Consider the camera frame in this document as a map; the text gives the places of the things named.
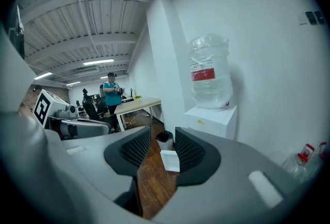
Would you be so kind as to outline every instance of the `fluorescent light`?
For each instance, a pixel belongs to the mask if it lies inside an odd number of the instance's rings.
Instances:
[[[94,65],[96,63],[104,63],[104,62],[113,62],[113,59],[101,60],[101,61],[84,62],[84,65]]]
[[[78,82],[75,82],[75,83],[71,83],[71,84],[67,84],[66,86],[72,86],[74,84],[79,84],[79,83],[81,83],[81,81],[78,81]]]
[[[49,75],[51,75],[51,74],[53,74],[53,73],[45,73],[45,74],[42,74],[42,75],[40,75],[40,76],[37,76],[37,77],[35,78],[35,80],[38,80],[38,79],[40,79],[40,78],[44,78],[45,76],[49,76]]]

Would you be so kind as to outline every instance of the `white wall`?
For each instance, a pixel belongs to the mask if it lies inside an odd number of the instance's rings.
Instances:
[[[135,55],[130,62],[128,72],[133,95],[139,94],[143,98],[160,98],[149,32],[142,32],[142,34],[138,46],[135,47]],[[161,106],[154,106],[153,110],[155,117],[164,122]]]
[[[281,164],[305,143],[328,140],[328,28],[298,23],[319,10],[314,0],[173,1],[187,43],[206,33],[229,38],[239,141]]]
[[[80,105],[82,104],[82,100],[83,100],[82,93],[84,88],[88,91],[88,95],[98,94],[100,91],[100,85],[106,81],[107,79],[105,78],[105,79],[100,79],[100,81],[97,82],[92,82],[79,86],[73,85],[73,87],[71,88],[71,95],[73,102],[71,102],[71,104],[76,105],[77,100],[79,101]],[[125,88],[126,93],[130,94],[131,85],[128,77],[116,78],[115,81],[116,83],[118,83],[120,87]]]

